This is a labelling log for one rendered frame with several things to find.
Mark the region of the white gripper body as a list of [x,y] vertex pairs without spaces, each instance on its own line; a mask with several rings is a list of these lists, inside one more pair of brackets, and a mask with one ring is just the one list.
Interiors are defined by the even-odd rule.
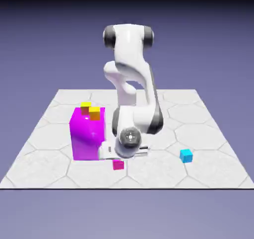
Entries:
[[131,159],[134,156],[146,156],[150,148],[148,146],[141,146],[135,152],[126,152],[124,154],[118,154],[115,151],[115,147],[108,141],[103,141],[99,147],[98,156],[99,160],[113,160],[113,159]]

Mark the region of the small magenta cube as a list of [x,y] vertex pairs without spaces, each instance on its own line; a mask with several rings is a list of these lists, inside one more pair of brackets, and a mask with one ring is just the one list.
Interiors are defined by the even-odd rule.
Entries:
[[123,170],[125,168],[125,163],[122,160],[113,160],[113,170]]

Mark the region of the small yellow cube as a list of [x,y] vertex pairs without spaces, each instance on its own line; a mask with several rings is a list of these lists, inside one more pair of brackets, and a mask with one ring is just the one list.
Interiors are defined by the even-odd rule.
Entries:
[[91,121],[100,120],[100,107],[89,107],[88,112]]
[[89,108],[91,107],[91,102],[82,102],[80,105],[80,110],[82,115],[89,115]]

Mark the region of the small cyan cube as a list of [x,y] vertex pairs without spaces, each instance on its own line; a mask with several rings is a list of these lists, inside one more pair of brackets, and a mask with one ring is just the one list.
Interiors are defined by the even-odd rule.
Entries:
[[183,163],[191,163],[193,159],[193,154],[190,149],[180,150],[180,159]]

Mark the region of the large magenta box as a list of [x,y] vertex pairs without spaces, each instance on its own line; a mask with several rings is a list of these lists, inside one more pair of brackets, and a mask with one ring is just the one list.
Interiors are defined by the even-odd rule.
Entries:
[[69,121],[72,155],[76,161],[98,161],[99,148],[105,141],[105,108],[100,108],[100,120],[91,120],[75,108]]

